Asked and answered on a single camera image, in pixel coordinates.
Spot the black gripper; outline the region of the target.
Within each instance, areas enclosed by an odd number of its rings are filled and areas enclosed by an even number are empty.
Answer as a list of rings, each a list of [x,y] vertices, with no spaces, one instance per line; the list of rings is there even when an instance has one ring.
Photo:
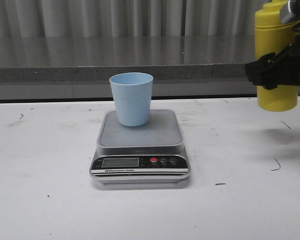
[[[300,0],[288,0],[279,11],[280,22],[289,24],[300,21]],[[300,22],[292,27],[298,35],[278,54],[267,53],[245,65],[245,74],[255,86],[266,90],[282,86],[300,86]]]

